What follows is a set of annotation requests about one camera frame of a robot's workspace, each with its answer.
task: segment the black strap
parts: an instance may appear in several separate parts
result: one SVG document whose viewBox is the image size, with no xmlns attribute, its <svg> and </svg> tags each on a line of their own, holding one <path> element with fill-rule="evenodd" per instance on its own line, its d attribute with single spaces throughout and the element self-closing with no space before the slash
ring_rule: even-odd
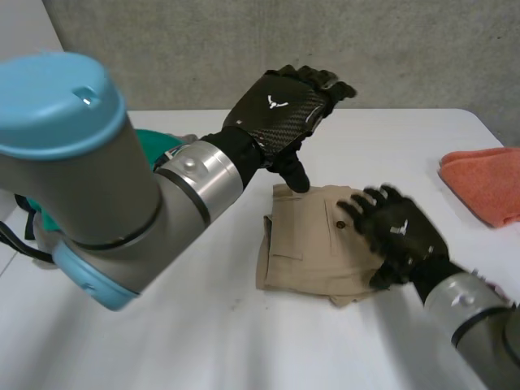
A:
<svg viewBox="0 0 520 390">
<path fill-rule="evenodd" d="M 28 212 L 27 216 L 27 222 L 25 223 L 25 233 L 24 233 L 24 239 L 29 241 L 36 240 L 36 237 L 34 236 L 34 216 L 36 215 L 36 210 L 34 210 L 31 205 L 29 204 L 26 197 L 23 197 L 21 195 L 15 194 L 15 200 L 18 207 L 22 210 L 25 210 Z"/>
</svg>

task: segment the robotic hand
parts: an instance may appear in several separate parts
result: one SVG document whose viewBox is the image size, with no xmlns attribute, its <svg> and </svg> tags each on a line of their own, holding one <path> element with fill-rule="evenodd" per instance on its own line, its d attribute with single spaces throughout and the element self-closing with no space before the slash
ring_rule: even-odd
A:
<svg viewBox="0 0 520 390">
<path fill-rule="evenodd" d="M 338 102 L 355 96 L 356 91 L 330 71 L 287 65 L 268 71 L 240 99 L 224 120 L 221 137 L 233 137 L 236 131 L 249 134 L 261 154 L 260 166 L 279 173 L 295 192 L 305 193 L 310 183 L 297 157 L 301 142 Z"/>
<path fill-rule="evenodd" d="M 364 193 L 352 196 L 356 206 L 346 201 L 337 205 L 353 219 L 370 249 L 385 258 L 370 280 L 372 288 L 407 283 L 423 262 L 449 262 L 444 239 L 412 199 L 388 185 L 365 188 Z"/>
<path fill-rule="evenodd" d="M 384 258 L 370 286 L 411 281 L 426 310 L 488 388 L 520 388 L 520 311 L 449 260 L 444 239 L 415 202 L 383 185 L 337 205 Z"/>
<path fill-rule="evenodd" d="M 243 193 L 257 169 L 298 192 L 301 142 L 355 91 L 329 71 L 268 71 L 221 131 L 150 171 L 106 69 L 72 53 L 0 63 L 0 188 L 60 226 L 54 262 L 111 310 L 144 289 Z"/>
</svg>

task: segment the black cable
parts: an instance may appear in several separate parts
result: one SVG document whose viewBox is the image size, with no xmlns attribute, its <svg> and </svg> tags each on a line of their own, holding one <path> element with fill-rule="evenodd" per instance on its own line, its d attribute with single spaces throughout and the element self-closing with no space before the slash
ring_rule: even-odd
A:
<svg viewBox="0 0 520 390">
<path fill-rule="evenodd" d="M 8 245 L 19 251 L 21 254 L 29 256 L 30 258 L 37 258 L 43 262 L 54 264 L 52 256 L 49 253 L 42 252 L 24 244 L 4 222 L 0 222 L 0 237 L 2 238 L 2 242 L 9 241 Z"/>
</svg>

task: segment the gray wall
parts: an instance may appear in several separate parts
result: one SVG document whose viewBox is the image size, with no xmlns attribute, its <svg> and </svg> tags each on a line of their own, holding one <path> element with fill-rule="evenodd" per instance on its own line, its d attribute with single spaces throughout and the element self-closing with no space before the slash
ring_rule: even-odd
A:
<svg viewBox="0 0 520 390">
<path fill-rule="evenodd" d="M 104 62 L 133 109 L 228 108 L 309 64 L 351 107 L 457 107 L 520 145 L 518 0 L 45 0 L 64 49 Z"/>
</svg>

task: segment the khaki pants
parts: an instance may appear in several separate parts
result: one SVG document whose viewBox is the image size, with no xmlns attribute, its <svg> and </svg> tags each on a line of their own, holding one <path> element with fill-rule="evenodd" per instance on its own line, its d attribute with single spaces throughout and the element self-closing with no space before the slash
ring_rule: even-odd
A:
<svg viewBox="0 0 520 390">
<path fill-rule="evenodd" d="M 257 288 L 325 296 L 337 306 L 373 294 L 368 282 L 383 260 L 370 252 L 336 206 L 354 192 L 326 186 L 298 194 L 276 185 L 272 215 L 264 217 Z"/>
</svg>

